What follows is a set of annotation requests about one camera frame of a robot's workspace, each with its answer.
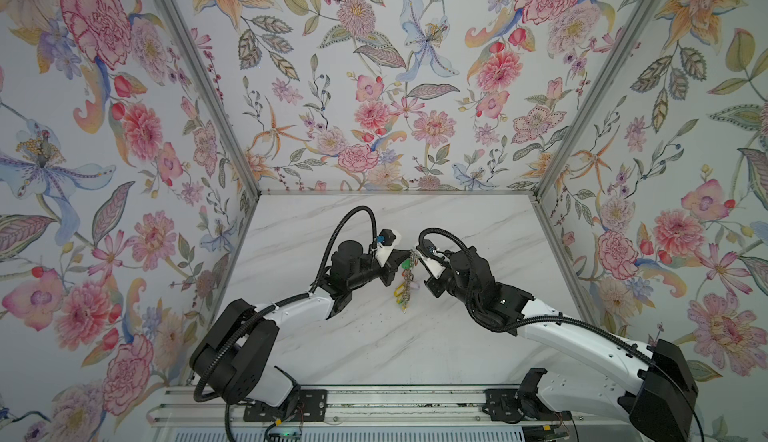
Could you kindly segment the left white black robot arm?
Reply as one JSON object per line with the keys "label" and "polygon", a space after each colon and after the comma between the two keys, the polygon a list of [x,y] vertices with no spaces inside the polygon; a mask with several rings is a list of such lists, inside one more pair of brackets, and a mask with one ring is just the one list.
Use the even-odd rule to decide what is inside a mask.
{"label": "left white black robot arm", "polygon": [[227,410],[237,405],[254,407],[275,422],[294,417],[301,385],[270,364],[278,336],[339,315],[353,293],[370,282],[390,286],[412,255],[382,236],[367,247],[344,241],[334,252],[326,252],[319,274],[306,291],[265,305],[232,301],[190,358],[189,367],[197,377],[193,400],[219,399]]}

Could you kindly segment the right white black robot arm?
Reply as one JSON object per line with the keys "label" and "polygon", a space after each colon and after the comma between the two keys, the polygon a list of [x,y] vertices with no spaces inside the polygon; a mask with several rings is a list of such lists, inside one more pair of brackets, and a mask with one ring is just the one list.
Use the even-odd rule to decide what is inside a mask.
{"label": "right white black robot arm", "polygon": [[416,252],[435,297],[461,301],[470,318],[496,333],[538,342],[594,370],[592,376],[531,368],[510,401],[497,401],[513,421],[554,420],[582,412],[629,423],[652,441],[688,441],[701,422],[698,387],[681,350],[658,340],[645,346],[570,317],[531,293],[495,280],[474,248]]}

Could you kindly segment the aluminium mounting rail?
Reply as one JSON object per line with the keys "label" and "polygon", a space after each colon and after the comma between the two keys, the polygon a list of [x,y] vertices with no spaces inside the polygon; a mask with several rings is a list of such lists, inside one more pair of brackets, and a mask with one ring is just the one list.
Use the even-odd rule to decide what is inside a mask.
{"label": "aluminium mounting rail", "polygon": [[[313,422],[295,415],[277,426],[287,428],[349,427],[508,427],[490,415],[483,385],[310,385],[327,392],[324,419]],[[148,413],[153,429],[222,428],[228,419],[234,429],[265,428],[267,421],[248,422],[245,408],[225,414],[225,404],[196,403],[190,387],[161,392],[160,403]]]}

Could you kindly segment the aluminium corner post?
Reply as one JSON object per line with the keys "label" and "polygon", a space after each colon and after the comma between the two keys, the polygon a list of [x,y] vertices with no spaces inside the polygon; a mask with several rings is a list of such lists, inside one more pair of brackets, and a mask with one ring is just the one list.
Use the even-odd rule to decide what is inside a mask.
{"label": "aluminium corner post", "polygon": [[190,77],[209,110],[214,125],[219,130],[225,148],[231,155],[231,160],[238,171],[240,181],[247,193],[255,200],[258,200],[260,196],[258,184],[246,161],[244,152],[238,144],[216,87],[207,75],[204,60],[198,51],[183,15],[175,0],[154,0],[154,2],[157,4],[161,15],[167,19],[174,42],[180,51],[182,59],[189,67]]}
{"label": "aluminium corner post", "polygon": [[639,37],[650,21],[652,12],[659,1],[639,0],[637,2],[631,16],[627,20],[624,34],[618,39],[614,49],[594,79],[593,87],[588,91],[583,106],[577,110],[573,123],[555,152],[547,172],[537,185],[536,190],[531,192],[534,201],[542,201],[544,196],[555,187],[556,179],[566,165],[573,147],[579,141],[582,132],[590,122],[602,99],[610,90],[617,74],[629,60]]}

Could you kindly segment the left aluminium corner post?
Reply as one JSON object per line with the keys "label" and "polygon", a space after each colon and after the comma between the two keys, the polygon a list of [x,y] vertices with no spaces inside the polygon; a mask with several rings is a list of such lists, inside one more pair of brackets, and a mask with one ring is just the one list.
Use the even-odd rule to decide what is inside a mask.
{"label": "left aluminium corner post", "polygon": [[214,125],[219,130],[225,148],[231,155],[231,160],[238,171],[240,181],[247,193],[255,200],[258,200],[260,196],[258,184],[246,161],[244,152],[238,144],[216,87],[207,75],[204,60],[198,51],[183,15],[175,0],[154,0],[154,2],[157,4],[161,15],[167,19],[174,42],[180,51],[182,59],[189,67],[190,77],[209,110]]}

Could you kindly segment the right aluminium corner post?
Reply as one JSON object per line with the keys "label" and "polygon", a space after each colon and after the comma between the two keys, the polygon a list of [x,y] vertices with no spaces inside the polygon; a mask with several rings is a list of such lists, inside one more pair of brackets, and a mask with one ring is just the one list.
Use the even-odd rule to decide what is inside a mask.
{"label": "right aluminium corner post", "polygon": [[618,39],[614,49],[594,79],[593,87],[588,91],[583,106],[577,110],[573,123],[555,152],[547,172],[537,185],[536,190],[531,192],[534,201],[542,201],[544,196],[555,187],[556,179],[566,165],[573,147],[579,141],[582,132],[590,122],[602,99],[610,90],[617,74],[629,60],[639,37],[650,21],[652,12],[659,1],[639,0],[637,2],[631,16],[627,20],[624,34]]}

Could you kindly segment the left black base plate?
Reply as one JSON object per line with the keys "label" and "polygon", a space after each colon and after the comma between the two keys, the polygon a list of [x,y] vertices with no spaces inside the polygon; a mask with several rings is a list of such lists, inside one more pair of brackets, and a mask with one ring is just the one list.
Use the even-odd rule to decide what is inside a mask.
{"label": "left black base plate", "polygon": [[293,390],[277,406],[255,401],[246,405],[245,422],[323,422],[327,409],[328,391],[324,389]]}

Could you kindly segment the large metal keyring with keys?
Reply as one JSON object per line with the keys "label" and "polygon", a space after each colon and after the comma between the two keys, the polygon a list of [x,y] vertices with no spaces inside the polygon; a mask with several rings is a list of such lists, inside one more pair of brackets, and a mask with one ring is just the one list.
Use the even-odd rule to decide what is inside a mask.
{"label": "large metal keyring with keys", "polygon": [[406,312],[411,301],[412,292],[418,289],[413,269],[418,265],[418,256],[411,251],[409,258],[400,265],[401,283],[394,289],[395,303],[402,312]]}

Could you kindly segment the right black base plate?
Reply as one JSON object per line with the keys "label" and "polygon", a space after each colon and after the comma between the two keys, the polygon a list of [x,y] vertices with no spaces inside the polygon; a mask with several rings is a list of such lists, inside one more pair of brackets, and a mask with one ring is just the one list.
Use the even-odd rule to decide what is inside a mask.
{"label": "right black base plate", "polygon": [[517,388],[486,389],[482,412],[492,421],[516,424],[522,421],[571,421],[569,411],[556,412],[548,408],[537,395]]}

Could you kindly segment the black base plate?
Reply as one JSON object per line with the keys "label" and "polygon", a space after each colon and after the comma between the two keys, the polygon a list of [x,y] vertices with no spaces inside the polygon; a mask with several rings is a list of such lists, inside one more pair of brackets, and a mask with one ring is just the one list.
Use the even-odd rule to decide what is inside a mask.
{"label": "black base plate", "polygon": [[486,389],[482,412],[492,421],[516,424],[522,421],[571,421],[569,411],[556,412],[548,408],[537,395],[517,388]]}
{"label": "black base plate", "polygon": [[293,390],[277,406],[255,401],[246,405],[245,422],[323,422],[327,409],[328,391],[324,389]]}

